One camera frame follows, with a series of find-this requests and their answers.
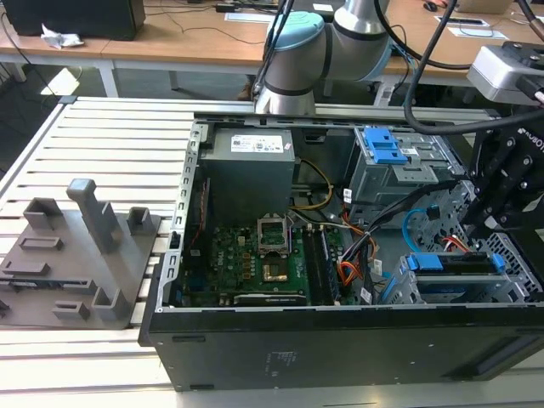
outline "white paper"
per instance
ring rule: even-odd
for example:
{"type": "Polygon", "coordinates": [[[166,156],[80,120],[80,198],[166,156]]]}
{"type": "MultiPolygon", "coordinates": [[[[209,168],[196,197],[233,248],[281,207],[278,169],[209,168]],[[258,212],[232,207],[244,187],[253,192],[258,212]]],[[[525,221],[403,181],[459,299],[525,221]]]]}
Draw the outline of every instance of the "white paper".
{"type": "Polygon", "coordinates": [[[478,30],[475,28],[448,28],[456,37],[468,38],[489,38],[496,40],[507,40],[508,37],[497,30],[478,30]]]}
{"type": "Polygon", "coordinates": [[[343,189],[343,202],[351,204],[351,194],[352,192],[350,189],[343,189]]]}
{"type": "Polygon", "coordinates": [[[380,259],[374,259],[373,271],[376,275],[382,276],[382,261],[380,259]]]}
{"type": "Polygon", "coordinates": [[[332,8],[332,6],[330,4],[314,3],[314,10],[315,11],[330,11],[330,12],[333,12],[334,8],[332,8]]]}
{"type": "Polygon", "coordinates": [[[400,153],[403,155],[419,156],[419,153],[417,153],[417,150],[413,147],[400,149],[400,153]]]}
{"type": "Polygon", "coordinates": [[[60,34],[49,30],[45,25],[42,25],[42,30],[42,40],[50,47],[62,49],[63,47],[76,47],[84,44],[77,34],[60,34]]]}
{"type": "Polygon", "coordinates": [[[236,134],[230,140],[230,151],[237,153],[283,153],[281,136],[236,134]]]}
{"type": "Polygon", "coordinates": [[[360,297],[368,304],[372,304],[372,295],[364,287],[360,289],[360,297]]]}
{"type": "Polygon", "coordinates": [[[225,13],[225,21],[243,21],[245,23],[269,23],[274,19],[272,14],[225,13]]]}

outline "slatted metal platform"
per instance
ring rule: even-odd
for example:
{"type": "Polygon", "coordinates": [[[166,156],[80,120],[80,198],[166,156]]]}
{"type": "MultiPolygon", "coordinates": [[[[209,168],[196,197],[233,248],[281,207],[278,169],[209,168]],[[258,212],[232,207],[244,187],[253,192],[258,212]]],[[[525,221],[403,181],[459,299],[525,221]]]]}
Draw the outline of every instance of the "slatted metal platform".
{"type": "MultiPolygon", "coordinates": [[[[75,177],[94,179],[97,198],[111,201],[116,211],[148,207],[161,215],[161,227],[127,330],[0,327],[0,406],[544,406],[544,353],[491,382],[173,391],[155,350],[141,348],[137,338],[150,274],[166,249],[193,112],[251,110],[248,103],[237,102],[100,98],[80,98],[73,105],[55,108],[0,183],[0,257],[25,228],[22,212],[33,197],[53,197],[63,209],[76,207],[65,194],[75,177]]],[[[401,117],[399,109],[341,105],[322,105],[318,112],[401,117]]],[[[419,116],[456,122],[485,118],[476,110],[427,109],[419,110],[419,116]]]]}

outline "power supply label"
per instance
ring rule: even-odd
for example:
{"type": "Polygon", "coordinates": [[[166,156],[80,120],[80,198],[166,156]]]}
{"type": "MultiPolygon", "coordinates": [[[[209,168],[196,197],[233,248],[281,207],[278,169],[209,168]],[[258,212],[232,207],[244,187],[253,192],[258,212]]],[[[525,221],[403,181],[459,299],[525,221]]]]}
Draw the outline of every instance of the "power supply label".
{"type": "Polygon", "coordinates": [[[281,136],[236,134],[230,140],[230,151],[235,153],[283,153],[281,136]]]}

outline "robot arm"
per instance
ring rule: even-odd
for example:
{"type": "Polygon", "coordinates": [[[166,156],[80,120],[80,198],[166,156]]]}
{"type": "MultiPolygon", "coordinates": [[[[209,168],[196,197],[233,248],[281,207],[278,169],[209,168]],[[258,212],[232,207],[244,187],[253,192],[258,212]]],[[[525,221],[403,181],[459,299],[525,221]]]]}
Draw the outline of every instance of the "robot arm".
{"type": "MultiPolygon", "coordinates": [[[[380,0],[386,10],[389,0],[380,0]]],[[[332,24],[312,13],[287,17],[256,103],[257,113],[315,113],[319,79],[360,80],[379,74],[390,55],[389,38],[373,0],[347,0],[332,24]]]]}

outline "yellow wire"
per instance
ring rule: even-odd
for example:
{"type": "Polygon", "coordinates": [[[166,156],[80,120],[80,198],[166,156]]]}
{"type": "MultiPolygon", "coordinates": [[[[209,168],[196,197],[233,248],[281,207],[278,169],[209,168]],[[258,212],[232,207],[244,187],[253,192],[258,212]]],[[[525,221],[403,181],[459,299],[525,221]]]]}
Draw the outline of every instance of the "yellow wire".
{"type": "Polygon", "coordinates": [[[312,163],[310,160],[300,159],[300,162],[308,163],[326,181],[326,185],[329,187],[329,192],[326,195],[325,200],[318,203],[318,204],[313,204],[311,206],[310,205],[308,205],[308,206],[291,206],[289,208],[291,208],[292,210],[317,210],[317,209],[320,209],[320,208],[326,206],[329,203],[329,201],[332,199],[332,191],[333,191],[334,187],[332,186],[332,184],[329,181],[329,179],[327,178],[327,176],[314,163],[312,163]]]}

